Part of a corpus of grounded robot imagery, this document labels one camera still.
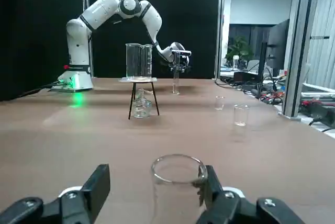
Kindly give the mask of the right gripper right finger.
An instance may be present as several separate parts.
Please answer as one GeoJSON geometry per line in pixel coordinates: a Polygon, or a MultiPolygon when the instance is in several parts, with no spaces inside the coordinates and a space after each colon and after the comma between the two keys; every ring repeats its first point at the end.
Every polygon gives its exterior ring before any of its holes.
{"type": "Polygon", "coordinates": [[[224,190],[211,165],[207,179],[200,186],[200,202],[206,210],[197,223],[304,223],[282,200],[258,198],[255,204],[231,190],[224,190]]]}

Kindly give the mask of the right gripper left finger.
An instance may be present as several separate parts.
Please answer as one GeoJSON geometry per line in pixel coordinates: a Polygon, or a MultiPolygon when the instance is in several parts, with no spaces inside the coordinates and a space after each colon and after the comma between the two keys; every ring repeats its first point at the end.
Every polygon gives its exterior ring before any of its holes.
{"type": "Polygon", "coordinates": [[[108,164],[100,164],[80,189],[44,203],[22,198],[1,212],[1,223],[94,223],[110,192],[108,164]]]}

